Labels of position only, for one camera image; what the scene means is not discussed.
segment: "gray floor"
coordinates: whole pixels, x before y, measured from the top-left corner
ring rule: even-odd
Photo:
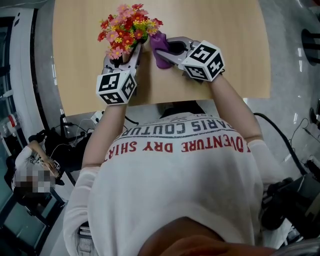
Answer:
[[[310,11],[311,0],[259,0],[265,19],[271,57],[271,96],[269,99],[244,99],[253,112],[260,112],[273,120],[284,134],[290,138],[303,118],[309,117],[311,106],[317,106],[320,96],[318,81],[320,65],[311,66],[304,54],[301,32],[308,29],[320,33],[320,22]],[[48,0],[39,10],[35,30],[36,76],[44,111],[50,127],[59,124],[63,111],[58,87],[53,73],[52,22],[54,0]],[[214,102],[198,102],[208,114],[217,114]],[[68,116],[68,122],[79,124],[92,113]],[[129,107],[127,116],[140,123],[159,118],[155,105]],[[276,159],[283,165],[288,175],[297,177],[299,172],[289,152],[277,132],[264,120],[259,119],[266,144]],[[90,121],[81,124],[85,129],[92,128]],[[316,138],[320,134],[316,126],[307,128]],[[292,145],[298,158],[305,162],[319,150],[319,142],[299,128]]]

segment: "purple cloth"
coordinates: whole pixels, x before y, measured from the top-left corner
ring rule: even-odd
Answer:
[[[163,58],[159,56],[159,54],[156,53],[157,50],[169,50],[169,44],[167,42],[167,35],[164,33],[161,33],[158,31],[155,35],[150,37],[150,44],[152,48],[153,55],[155,57],[156,65],[159,69],[169,69],[173,65],[167,61],[165,61]]]

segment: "table surface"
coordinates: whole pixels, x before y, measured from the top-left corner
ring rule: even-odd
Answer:
[[[223,74],[243,98],[269,98],[271,67],[266,26],[258,0],[161,0],[144,4],[151,18],[162,20],[167,38],[185,36],[218,46]],[[102,110],[96,96],[108,42],[98,42],[99,21],[117,12],[122,0],[56,0],[53,55],[57,84],[67,116]],[[137,96],[130,105],[210,99],[207,83],[182,77],[177,67],[161,70],[151,52],[142,56]]]

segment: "white t-shirt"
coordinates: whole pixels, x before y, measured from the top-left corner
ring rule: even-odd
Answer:
[[[46,152],[44,143],[40,143],[40,146],[42,147],[43,151]],[[55,169],[59,171],[61,168],[60,164],[55,160],[53,160],[53,163]],[[40,155],[32,151],[32,149],[28,146],[25,146],[17,156],[15,160],[15,168],[16,170],[11,181],[12,191],[16,187],[16,178],[18,176],[26,176],[27,174],[30,175],[31,173],[36,176],[38,171],[43,171],[45,169],[44,162]]]
[[[226,242],[262,245],[264,184],[285,178],[262,140],[247,145],[220,118],[183,113],[138,125],[116,138],[101,167],[81,171],[64,216],[66,248],[78,255],[76,233],[88,221],[98,255],[137,256],[181,217]]]

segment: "hand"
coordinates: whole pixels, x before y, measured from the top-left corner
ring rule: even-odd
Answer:
[[[51,172],[53,172],[54,176],[58,176],[58,172],[56,171],[54,162],[49,158],[45,157],[42,159],[43,165],[47,167]]]

